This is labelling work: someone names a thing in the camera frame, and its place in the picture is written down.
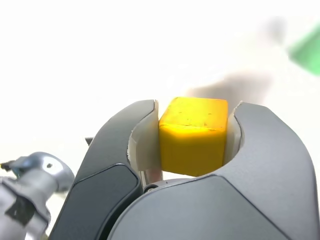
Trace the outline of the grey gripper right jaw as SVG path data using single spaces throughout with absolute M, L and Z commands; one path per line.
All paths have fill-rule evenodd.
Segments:
M 317 181 L 298 135 L 264 106 L 234 110 L 241 146 L 225 166 L 135 200 L 111 240 L 317 240 Z

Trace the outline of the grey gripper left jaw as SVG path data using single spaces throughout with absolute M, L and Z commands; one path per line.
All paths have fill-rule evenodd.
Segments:
M 51 240 L 105 240 L 120 214 L 161 169 L 159 105 L 140 100 L 97 132 L 49 235 Z

